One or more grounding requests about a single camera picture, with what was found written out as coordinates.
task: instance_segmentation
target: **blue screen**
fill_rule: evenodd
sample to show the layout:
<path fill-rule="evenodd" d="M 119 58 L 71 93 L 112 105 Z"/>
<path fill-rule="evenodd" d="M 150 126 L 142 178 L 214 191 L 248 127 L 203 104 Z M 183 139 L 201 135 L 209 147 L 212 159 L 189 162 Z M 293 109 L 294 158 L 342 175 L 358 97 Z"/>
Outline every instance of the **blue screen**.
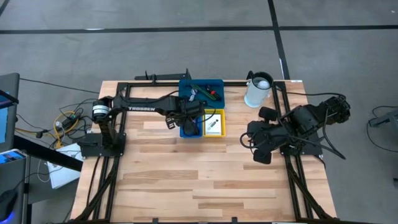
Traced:
<path fill-rule="evenodd" d="M 18 159 L 23 159 L 25 156 L 22 156 L 14 151 L 4 152 L 0 155 L 0 164 L 4 164 L 6 162 L 16 161 Z"/>

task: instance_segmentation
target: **gray floor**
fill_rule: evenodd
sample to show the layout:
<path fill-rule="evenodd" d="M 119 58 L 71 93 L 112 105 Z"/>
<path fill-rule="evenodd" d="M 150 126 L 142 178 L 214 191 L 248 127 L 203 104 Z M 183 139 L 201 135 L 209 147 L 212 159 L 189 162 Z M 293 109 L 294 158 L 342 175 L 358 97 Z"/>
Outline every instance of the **gray floor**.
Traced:
<path fill-rule="evenodd" d="M 398 24 L 394 0 L 277 0 L 280 26 Z M 0 29 L 88 29 L 272 24 L 267 1 L 194 0 L 11 0 Z M 338 216 L 344 220 L 398 222 L 398 154 L 368 141 L 371 109 L 397 105 L 398 30 L 282 31 L 291 79 L 308 93 L 344 93 L 351 104 L 348 122 L 328 127 L 342 161 L 325 153 L 326 171 Z M 149 73 L 194 78 L 246 77 L 248 70 L 282 78 L 273 31 L 179 32 L 150 34 L 22 34 L 0 36 L 0 73 L 98 91 L 102 80 L 132 80 Z M 95 94 L 21 81 L 18 113 L 49 128 L 58 108 Z M 317 104 L 325 98 L 310 98 Z M 22 121 L 20 128 L 28 129 Z M 397 149 L 388 126 L 371 129 L 376 142 Z M 32 161 L 32 170 L 37 169 Z M 58 190 L 32 180 L 33 224 L 60 222 L 70 209 L 76 182 Z M 52 199 L 41 201 L 51 196 Z"/>

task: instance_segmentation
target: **wooden table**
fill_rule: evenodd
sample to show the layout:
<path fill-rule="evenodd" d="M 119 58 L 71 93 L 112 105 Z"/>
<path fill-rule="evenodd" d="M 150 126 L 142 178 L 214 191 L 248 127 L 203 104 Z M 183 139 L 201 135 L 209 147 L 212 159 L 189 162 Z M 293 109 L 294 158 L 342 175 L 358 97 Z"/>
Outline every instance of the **wooden table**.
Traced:
<path fill-rule="evenodd" d="M 105 81 L 99 97 L 114 96 L 118 82 Z M 288 91 L 304 93 L 302 82 L 286 81 Z M 177 87 L 133 87 L 131 97 L 158 98 Z M 182 139 L 168 130 L 157 113 L 128 112 L 127 143 L 121 158 L 111 222 L 240 222 L 294 221 L 284 158 L 272 152 L 272 163 L 252 160 L 239 143 L 250 121 L 260 120 L 259 108 L 244 104 L 245 86 L 226 86 L 226 137 Z M 279 95 L 284 111 L 282 96 Z M 290 107 L 307 104 L 306 96 L 289 95 Z M 264 106 L 275 108 L 272 96 Z M 84 161 L 71 217 L 86 206 L 96 158 Z M 309 191 L 331 216 L 335 208 L 323 164 L 302 156 Z M 98 188 L 99 162 L 93 190 Z M 297 189 L 302 216 L 305 210 Z M 106 192 L 101 205 L 104 217 Z"/>

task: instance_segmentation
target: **plastic container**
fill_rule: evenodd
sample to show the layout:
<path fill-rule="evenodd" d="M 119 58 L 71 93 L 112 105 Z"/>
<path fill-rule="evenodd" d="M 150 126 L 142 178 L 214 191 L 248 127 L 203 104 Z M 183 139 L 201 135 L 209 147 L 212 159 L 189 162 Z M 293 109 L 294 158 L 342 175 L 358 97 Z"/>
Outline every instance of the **plastic container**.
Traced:
<path fill-rule="evenodd" d="M 206 80 L 180 80 L 178 83 L 178 96 L 179 97 L 190 97 L 192 86 L 191 84 L 198 85 L 199 87 L 205 89 L 206 85 L 209 85 L 210 88 L 217 92 L 222 98 L 221 101 L 213 101 L 209 99 L 206 95 L 198 91 L 195 95 L 195 100 L 206 100 L 209 106 L 205 108 L 216 108 L 223 109 L 225 107 L 224 100 L 224 81 L 220 79 L 206 79 Z"/>
<path fill-rule="evenodd" d="M 203 125 L 201 125 L 202 117 L 197 118 L 197 123 L 199 124 L 198 125 L 199 132 L 197 135 L 187 135 L 184 133 L 183 129 L 180 127 L 180 137 L 181 138 L 201 138 L 201 137 L 203 137 Z"/>
<path fill-rule="evenodd" d="M 214 109 L 205 109 L 206 114 L 213 114 Z M 226 135 L 226 130 L 225 130 L 225 110 L 224 109 L 216 109 L 214 114 L 220 114 L 221 115 L 221 135 L 206 135 L 206 132 L 203 131 L 203 136 L 205 138 L 217 138 L 217 137 L 225 137 Z M 202 130 L 205 130 L 205 122 L 202 122 Z"/>

